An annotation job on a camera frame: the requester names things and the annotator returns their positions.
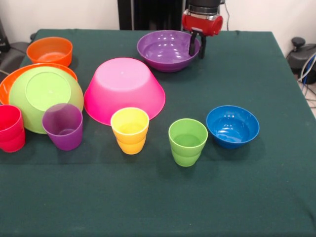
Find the cup rim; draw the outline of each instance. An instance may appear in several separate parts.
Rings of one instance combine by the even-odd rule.
[[[11,129],[12,127],[14,127],[14,126],[20,121],[20,119],[22,118],[22,112],[21,112],[21,110],[20,110],[17,106],[15,106],[15,105],[0,105],[0,107],[1,107],[1,106],[4,106],[4,107],[14,107],[14,108],[17,109],[18,112],[19,112],[19,118],[17,119],[17,121],[16,121],[12,126],[6,128],[6,129],[4,129],[4,130],[0,130],[0,132],[5,132],[5,131],[8,131],[9,129]]]
[[[194,146],[194,147],[186,147],[186,146],[182,146],[182,145],[178,144],[177,142],[175,142],[175,141],[171,138],[171,136],[170,136],[171,127],[172,127],[173,124],[175,124],[176,122],[179,122],[179,121],[182,121],[182,120],[191,120],[191,121],[194,121],[194,122],[198,122],[200,125],[202,125],[202,127],[203,127],[204,130],[206,131],[206,138],[203,140],[203,142],[201,142],[201,144],[199,144],[199,145],[197,145],[197,146]],[[193,118],[181,118],[181,119],[178,119],[178,120],[174,121],[174,122],[170,125],[169,130],[168,130],[168,136],[169,136],[169,139],[170,139],[173,143],[175,143],[177,146],[179,146],[179,147],[182,147],[182,148],[198,148],[198,147],[200,147],[200,146],[202,146],[203,144],[206,143],[207,138],[208,138],[208,130],[207,130],[207,128],[205,127],[205,125],[204,125],[203,123],[201,123],[200,121],[198,121],[198,120],[196,120],[196,119],[193,119]]]
[[[122,110],[125,110],[125,109],[137,109],[137,110],[141,111],[142,113],[144,113],[144,114],[146,115],[146,117],[147,117],[146,126],[145,126],[142,130],[140,130],[140,131],[138,131],[138,132],[136,132],[136,133],[128,133],[128,134],[127,134],[127,133],[122,133],[122,132],[120,132],[120,131],[114,129],[114,127],[113,127],[113,125],[112,125],[112,119],[113,119],[114,115],[117,114],[118,112],[122,111]],[[111,128],[112,128],[115,132],[117,132],[118,134],[120,134],[120,135],[133,136],[133,135],[137,135],[137,134],[139,134],[139,133],[142,133],[143,131],[145,131],[145,130],[147,129],[147,127],[149,126],[149,116],[148,116],[148,114],[146,113],[146,111],[144,111],[144,110],[142,110],[142,109],[140,109],[140,108],[137,108],[137,107],[125,107],[125,108],[122,108],[122,109],[117,110],[117,111],[111,116],[110,125],[111,125]]]
[[[71,103],[59,103],[59,104],[55,104],[55,105],[49,107],[48,109],[50,109],[50,108],[52,108],[52,107],[54,107],[54,106],[57,106],[57,105],[72,105],[72,106],[76,107],[78,111],[80,111],[80,109],[79,109],[77,106],[75,106],[75,105],[73,105],[73,104],[71,104]],[[81,127],[81,125],[82,125],[82,123],[83,123],[83,114],[82,114],[81,111],[80,111],[80,117],[81,117],[81,121],[80,121],[79,126],[78,126],[75,130],[73,130],[72,132],[67,133],[67,134],[64,134],[64,135],[57,135],[57,134],[48,132],[48,131],[46,130],[44,124],[43,124],[43,120],[44,120],[43,118],[42,118],[42,120],[41,120],[41,125],[43,126],[43,129],[44,129],[44,131],[45,131],[47,134],[52,135],[52,136],[54,136],[54,137],[64,137],[64,136],[68,136],[68,135],[73,134],[74,132],[76,132],[76,131]]]

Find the cup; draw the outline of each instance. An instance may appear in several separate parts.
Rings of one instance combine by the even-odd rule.
[[[194,165],[208,137],[206,127],[197,120],[183,118],[169,127],[168,134],[175,162],[183,167]]]
[[[50,107],[43,115],[42,125],[56,147],[70,151],[82,141],[81,110],[67,103]]]
[[[22,113],[14,105],[0,105],[0,149],[16,152],[25,144]]]
[[[139,108],[123,108],[111,117],[111,127],[118,145],[128,155],[137,154],[143,149],[148,126],[149,116]]]

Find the blue bowl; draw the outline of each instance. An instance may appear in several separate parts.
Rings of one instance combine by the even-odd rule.
[[[224,105],[212,110],[206,118],[208,130],[218,145],[234,149],[252,141],[259,133],[257,118],[238,106]]]

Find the plastic cup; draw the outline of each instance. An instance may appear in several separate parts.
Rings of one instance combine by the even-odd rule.
[[[16,152],[25,144],[22,113],[13,105],[0,105],[0,149]]]
[[[119,147],[128,155],[139,153],[146,141],[148,114],[139,108],[123,108],[111,117],[111,127]]]
[[[61,103],[50,107],[44,113],[42,125],[61,150],[73,150],[82,141],[82,113],[72,104]]]
[[[194,165],[208,137],[206,127],[197,120],[183,118],[175,121],[168,133],[175,162],[183,167]]]
[[[123,108],[144,110],[150,119],[163,109],[165,92],[150,69],[133,58],[114,58],[101,64],[84,94],[84,108],[96,121],[110,125]]]

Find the bowl rim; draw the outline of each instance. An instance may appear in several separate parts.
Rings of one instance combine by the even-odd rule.
[[[140,42],[141,42],[141,40],[142,40],[143,38],[145,38],[145,37],[147,37],[147,36],[149,36],[149,35],[151,35],[151,34],[157,33],[157,32],[177,32],[177,33],[180,33],[180,34],[187,34],[187,35],[190,35],[190,34],[187,33],[187,32],[184,32],[184,31],[176,31],[176,30],[159,30],[159,31],[152,31],[152,32],[149,32],[149,33],[145,34],[145,35],[142,36],[142,37],[138,40],[138,42],[137,42],[137,51],[138,51],[138,53],[140,54],[140,56],[142,56],[142,58],[144,58],[145,60],[147,60],[147,61],[149,61],[149,62],[153,62],[153,63],[160,63],[160,64],[164,64],[164,65],[170,65],[170,64],[179,64],[179,63],[188,62],[188,61],[194,59],[194,58],[197,56],[197,54],[198,54],[199,51],[197,51],[197,52],[196,52],[193,56],[191,56],[190,58],[188,58],[188,59],[186,59],[186,60],[183,60],[183,61],[181,61],[181,62],[177,62],[177,63],[162,63],[162,62],[158,62],[158,61],[155,61],[155,60],[152,60],[152,59],[147,58],[147,57],[140,51],[140,49],[139,49],[139,44],[140,44]],[[195,42],[198,43],[198,47],[200,48],[200,47],[201,47],[200,41],[199,41],[198,39],[195,39]]]
[[[70,45],[70,51],[67,54],[65,54],[63,57],[60,57],[60,58],[58,58],[56,60],[52,60],[52,61],[41,61],[38,58],[30,57],[30,50],[33,47],[36,47],[36,45],[39,42],[46,41],[48,39],[56,39],[56,40],[60,40],[62,42],[66,42],[68,45]],[[65,58],[69,57],[69,55],[72,54],[73,50],[74,50],[73,43],[69,39],[64,38],[64,37],[59,37],[59,36],[49,36],[49,37],[43,37],[43,38],[37,39],[37,40],[33,41],[32,43],[30,43],[30,45],[26,49],[26,55],[28,56],[28,58],[31,61],[36,61],[36,63],[54,63],[56,61],[59,61],[59,60],[62,60],[62,59],[65,59]]]
[[[249,113],[249,114],[255,119],[255,121],[256,121],[257,124],[258,124],[258,130],[257,130],[256,134],[255,134],[253,137],[251,137],[250,139],[247,139],[246,141],[242,141],[242,142],[229,142],[229,141],[226,141],[226,140],[224,140],[224,139],[218,137],[217,135],[215,135],[215,134],[213,133],[212,129],[210,129],[209,122],[208,122],[208,118],[210,117],[211,113],[213,113],[215,110],[217,110],[217,109],[219,109],[219,108],[222,108],[222,107],[234,107],[234,108],[239,108],[239,109],[242,109],[243,111]],[[246,143],[252,141],[253,139],[255,139],[255,138],[258,136],[259,132],[260,132],[260,124],[259,124],[258,119],[254,116],[254,114],[253,114],[252,112],[250,112],[249,110],[247,110],[247,109],[245,109],[245,108],[243,108],[243,107],[240,107],[240,106],[236,106],[236,105],[222,105],[222,106],[218,106],[218,107],[212,109],[212,110],[208,113],[208,115],[207,115],[207,117],[206,117],[206,126],[207,126],[207,129],[210,131],[210,133],[211,133],[214,137],[216,137],[217,139],[219,139],[219,140],[221,140],[221,141],[223,141],[223,142],[230,143],[230,144],[246,144]]]
[[[78,77],[77,77],[76,73],[75,73],[72,69],[70,69],[70,68],[68,68],[68,67],[66,67],[66,66],[64,66],[64,65],[56,64],[56,63],[34,63],[34,64],[29,64],[29,65],[20,67],[20,68],[18,68],[17,70],[15,70],[15,71],[13,71],[12,73],[10,73],[9,75],[7,75],[7,76],[2,80],[2,82],[0,82],[0,87],[4,86],[4,85],[7,83],[7,81],[10,80],[12,77],[14,77],[14,76],[16,76],[16,75],[19,75],[19,76],[20,76],[20,75],[23,74],[24,72],[27,72],[28,70],[33,69],[33,68],[37,68],[37,67],[55,67],[55,68],[59,68],[59,69],[63,70],[64,72],[66,72],[66,73],[72,75],[73,78],[78,82]],[[8,105],[8,104],[9,104],[8,102],[5,103],[5,102],[0,98],[0,103],[1,103],[1,104],[3,104],[3,105]]]

